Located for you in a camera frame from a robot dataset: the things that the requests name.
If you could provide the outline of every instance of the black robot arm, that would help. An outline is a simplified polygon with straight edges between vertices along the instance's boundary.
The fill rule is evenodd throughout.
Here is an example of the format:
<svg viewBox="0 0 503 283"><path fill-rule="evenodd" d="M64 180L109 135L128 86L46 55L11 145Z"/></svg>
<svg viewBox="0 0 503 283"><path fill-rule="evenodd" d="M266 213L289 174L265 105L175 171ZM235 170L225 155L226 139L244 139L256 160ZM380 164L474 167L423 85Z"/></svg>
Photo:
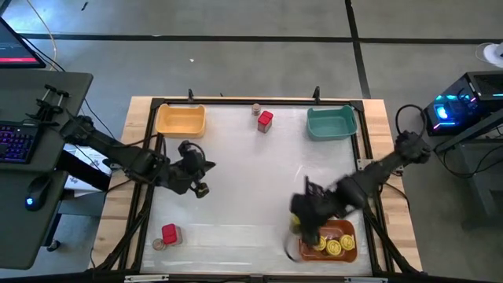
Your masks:
<svg viewBox="0 0 503 283"><path fill-rule="evenodd" d="M416 133L404 131L395 143L395 150L383 159L372 162L362 171L342 177L328 188L314 184L306 177L304 194L294 194L290 203L290 212L300 221L299 232L302 241L309 246L319 243L319 229L336 216L345 218L354 210L362 209L364 216L370 221L377 234L388 246L391 256L397 262L402 272L417 272L400 255L387 234L375 220L368 206L368 198L382 186L396 168L409 164L423 164L428 161L430 147Z"/></svg>
<svg viewBox="0 0 503 283"><path fill-rule="evenodd" d="M61 128L64 140L73 145L89 146L108 158L107 165L118 164L126 176L135 182L163 186L178 194L193 190L198 198L204 197L209 189L200 180L215 166L206 161L202 149L189 141L178 147L182 159L171 164L169 158L151 149L124 145L120 141L101 133L88 116L70 116L71 119Z"/></svg>

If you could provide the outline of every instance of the gray floor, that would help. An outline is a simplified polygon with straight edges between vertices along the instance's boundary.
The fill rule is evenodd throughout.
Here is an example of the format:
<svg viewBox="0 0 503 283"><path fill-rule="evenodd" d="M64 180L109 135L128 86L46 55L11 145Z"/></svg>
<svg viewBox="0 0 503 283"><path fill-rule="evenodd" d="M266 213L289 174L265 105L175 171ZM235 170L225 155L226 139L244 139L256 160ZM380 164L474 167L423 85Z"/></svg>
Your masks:
<svg viewBox="0 0 503 283"><path fill-rule="evenodd" d="M55 33L350 35L343 0L93 0L83 11L83 0L32 1ZM499 0L352 2L361 37L503 38ZM45 33L25 1L14 0L4 18L17 31ZM33 42L52 54L49 41ZM94 74L89 101L115 135L121 134L133 95L186 95L192 88L196 95L308 97L319 85L323 97L362 96L350 43L59 40L57 44L58 61L67 70ZM495 69L475 58L475 48L362 44L370 94L386 101L390 118L406 103L426 105L464 72ZM407 113L402 127L418 128L417 114ZM404 181L424 270L503 281L501 231L461 229L471 210L465 183L448 175L435 158L428 166L408 167ZM65 217L57 236L67 243L66 249L41 251L30 270L0 270L0 277L84 270L96 229L95 220Z"/></svg>

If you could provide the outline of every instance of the orange basket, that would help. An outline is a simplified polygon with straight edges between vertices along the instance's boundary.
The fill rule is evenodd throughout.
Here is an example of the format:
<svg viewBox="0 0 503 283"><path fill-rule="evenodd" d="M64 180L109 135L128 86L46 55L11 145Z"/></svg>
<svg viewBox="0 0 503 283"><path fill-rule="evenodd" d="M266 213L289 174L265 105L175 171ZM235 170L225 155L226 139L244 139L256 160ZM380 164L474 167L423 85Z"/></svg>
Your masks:
<svg viewBox="0 0 503 283"><path fill-rule="evenodd" d="M206 109L203 105L179 108L164 104L157 113L156 130L167 138L201 138L205 124Z"/></svg>

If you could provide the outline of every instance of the computer mouse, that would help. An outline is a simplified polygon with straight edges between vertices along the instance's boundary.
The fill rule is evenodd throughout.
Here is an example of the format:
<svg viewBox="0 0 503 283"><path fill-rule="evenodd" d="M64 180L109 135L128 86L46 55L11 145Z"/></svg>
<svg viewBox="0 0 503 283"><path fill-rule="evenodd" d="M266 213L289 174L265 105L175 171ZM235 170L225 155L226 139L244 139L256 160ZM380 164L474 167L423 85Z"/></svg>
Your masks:
<svg viewBox="0 0 503 283"><path fill-rule="evenodd" d="M44 206L49 191L51 178L42 175L31 181L28 186L28 194L24 200L24 206L29 211L37 211Z"/></svg>

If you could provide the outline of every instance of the red block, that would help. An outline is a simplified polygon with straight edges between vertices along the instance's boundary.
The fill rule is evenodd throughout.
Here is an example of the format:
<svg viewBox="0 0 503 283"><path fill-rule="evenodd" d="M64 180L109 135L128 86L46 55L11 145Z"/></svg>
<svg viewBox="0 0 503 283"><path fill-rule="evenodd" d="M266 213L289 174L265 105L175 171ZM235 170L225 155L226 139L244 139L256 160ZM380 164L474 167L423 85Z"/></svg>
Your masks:
<svg viewBox="0 0 503 283"><path fill-rule="evenodd" d="M163 242L165 245L176 245L182 243L182 233L175 224L163 226Z"/></svg>
<svg viewBox="0 0 503 283"><path fill-rule="evenodd" d="M269 128L273 125L273 113L264 111L259 117L259 130L264 134L267 133Z"/></svg>

